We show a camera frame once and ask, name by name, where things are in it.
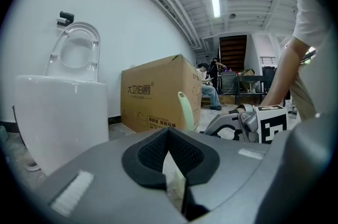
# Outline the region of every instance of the white toilet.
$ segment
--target white toilet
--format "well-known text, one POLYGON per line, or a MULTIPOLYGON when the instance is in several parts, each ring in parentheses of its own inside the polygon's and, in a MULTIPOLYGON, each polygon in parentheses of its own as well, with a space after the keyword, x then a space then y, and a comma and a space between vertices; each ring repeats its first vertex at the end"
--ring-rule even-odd
POLYGON ((98 83, 100 36, 74 22, 59 36, 45 76, 17 76, 15 113, 28 151, 49 175, 108 138, 107 86, 98 83))

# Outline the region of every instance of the railing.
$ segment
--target railing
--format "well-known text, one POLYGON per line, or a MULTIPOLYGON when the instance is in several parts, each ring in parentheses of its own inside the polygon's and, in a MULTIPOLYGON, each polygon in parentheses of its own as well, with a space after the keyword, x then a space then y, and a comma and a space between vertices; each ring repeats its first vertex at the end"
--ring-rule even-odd
POLYGON ((277 65, 276 57, 260 57, 260 63, 277 65))

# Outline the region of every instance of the concrete floor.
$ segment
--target concrete floor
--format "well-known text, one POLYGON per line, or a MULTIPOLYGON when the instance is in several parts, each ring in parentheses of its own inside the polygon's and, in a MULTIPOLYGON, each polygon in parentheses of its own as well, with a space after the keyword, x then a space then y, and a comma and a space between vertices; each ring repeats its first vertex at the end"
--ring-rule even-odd
MULTIPOLYGON (((224 111, 230 111, 235 109, 235 105, 227 105, 222 107, 222 111, 210 110, 208 107, 202 107, 200 124, 196 129, 197 132, 204 131, 210 121, 217 116, 218 113, 224 111)), ((292 129, 297 123, 296 119, 289 116, 289 128, 292 129)), ((112 141, 117 138, 132 135, 135 132, 123 124, 115 124, 109 126, 109 139, 112 141)), ((226 133, 225 137, 232 139, 231 133, 226 133)), ((34 191, 46 178, 46 175, 41 171, 30 172, 25 169, 24 164, 30 159, 29 152, 23 145, 19 134, 8 134, 8 140, 2 146, 3 152, 6 156, 6 161, 9 167, 12 169, 15 177, 26 187, 34 191)), ((182 198, 180 192, 177 191, 177 180, 175 180, 176 164, 168 153, 163 167, 163 173, 167 179, 167 195, 173 202, 175 207, 180 210, 182 204, 182 198)))

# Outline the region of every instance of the person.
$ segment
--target person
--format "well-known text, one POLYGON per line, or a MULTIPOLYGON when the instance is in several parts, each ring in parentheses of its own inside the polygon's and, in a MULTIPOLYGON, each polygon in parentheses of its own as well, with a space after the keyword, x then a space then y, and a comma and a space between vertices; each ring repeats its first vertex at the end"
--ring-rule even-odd
MULTIPOLYGON (((212 81, 212 78, 210 79, 203 78, 204 73, 207 72, 208 68, 209 68, 209 65, 206 62, 200 63, 197 66, 196 71, 199 74, 199 78, 201 79, 201 82, 212 81)), ((202 96, 204 95, 210 98, 210 109, 222 110, 220 100, 218 99, 218 94, 216 92, 216 89, 213 86, 202 84, 202 96)))
POLYGON ((269 92, 261 106, 277 105, 290 89, 301 120, 314 117, 314 104, 298 72, 310 47, 319 48, 326 39, 331 25, 324 0, 297 0, 296 26, 287 48, 280 57, 269 92))
POLYGON ((212 85, 217 91, 217 75, 218 75, 218 66, 225 67, 224 64, 220 63, 217 58, 213 58, 210 63, 210 77, 212 78, 212 85))

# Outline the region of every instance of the seated person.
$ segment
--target seated person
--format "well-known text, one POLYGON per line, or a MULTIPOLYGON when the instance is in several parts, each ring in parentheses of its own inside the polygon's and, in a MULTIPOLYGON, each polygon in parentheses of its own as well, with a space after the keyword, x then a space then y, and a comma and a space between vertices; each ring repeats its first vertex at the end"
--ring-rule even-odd
POLYGON ((203 82, 208 82, 212 80, 212 79, 205 79, 205 73, 209 68, 208 64, 200 63, 197 67, 198 68, 196 69, 196 71, 199 74, 199 77, 202 81, 202 96, 207 96, 210 98, 210 103, 211 103, 210 109, 222 110, 216 89, 213 86, 207 86, 203 84, 203 82))

